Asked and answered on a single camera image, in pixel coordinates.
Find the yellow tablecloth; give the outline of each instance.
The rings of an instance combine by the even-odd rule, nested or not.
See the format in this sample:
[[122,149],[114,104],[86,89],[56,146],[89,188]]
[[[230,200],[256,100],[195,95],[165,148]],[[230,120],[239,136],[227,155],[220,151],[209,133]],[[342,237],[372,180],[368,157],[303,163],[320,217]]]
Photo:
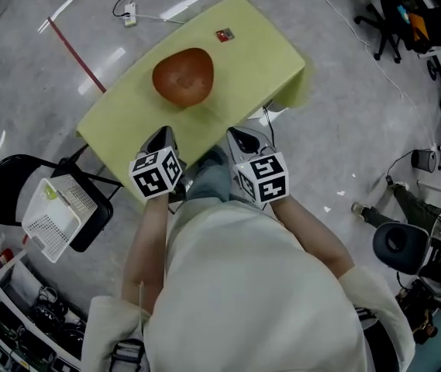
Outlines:
[[[235,38],[220,43],[215,32]],[[153,87],[155,65],[199,47],[213,59],[212,93],[199,105],[177,108]],[[224,0],[193,18],[136,62],[78,125],[106,167],[140,200],[128,177],[129,162],[161,126],[171,126],[180,158],[190,166],[277,94],[295,101],[303,91],[305,60],[247,0]]]

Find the red sticker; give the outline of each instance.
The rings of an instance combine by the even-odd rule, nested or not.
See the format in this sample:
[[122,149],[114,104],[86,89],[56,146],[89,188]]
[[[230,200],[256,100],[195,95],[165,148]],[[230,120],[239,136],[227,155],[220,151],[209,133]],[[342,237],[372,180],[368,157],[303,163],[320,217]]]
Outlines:
[[232,40],[234,38],[234,33],[230,30],[230,28],[226,28],[224,30],[219,30],[215,32],[217,35],[217,39],[220,40],[220,43],[224,43],[225,41]]

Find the white sleeve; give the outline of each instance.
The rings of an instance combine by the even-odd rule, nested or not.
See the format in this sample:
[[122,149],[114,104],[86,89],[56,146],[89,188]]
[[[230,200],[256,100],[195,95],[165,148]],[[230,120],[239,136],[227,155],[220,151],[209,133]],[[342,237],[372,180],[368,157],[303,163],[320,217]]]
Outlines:
[[355,307],[368,308],[375,313],[403,360],[401,371],[407,370],[415,355],[415,340],[385,279],[366,267],[355,266],[339,279],[339,283]]
[[93,298],[82,344],[82,370],[108,370],[115,344],[129,338],[149,318],[139,306],[122,299]]

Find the basket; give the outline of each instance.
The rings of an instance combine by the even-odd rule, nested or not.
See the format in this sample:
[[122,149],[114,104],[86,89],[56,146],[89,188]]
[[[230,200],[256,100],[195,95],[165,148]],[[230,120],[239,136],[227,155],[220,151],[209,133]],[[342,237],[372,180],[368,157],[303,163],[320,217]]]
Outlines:
[[22,227],[44,256],[55,263],[96,208],[71,175],[43,178],[27,207]]

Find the black and white cube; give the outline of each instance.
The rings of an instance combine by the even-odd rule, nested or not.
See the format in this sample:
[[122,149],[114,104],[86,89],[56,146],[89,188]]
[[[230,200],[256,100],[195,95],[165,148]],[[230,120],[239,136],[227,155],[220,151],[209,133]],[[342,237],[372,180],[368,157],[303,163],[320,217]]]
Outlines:
[[241,188],[258,205],[289,195],[289,174],[282,153],[237,164]]
[[181,174],[181,165],[170,146],[129,164],[130,180],[145,200],[173,191]]

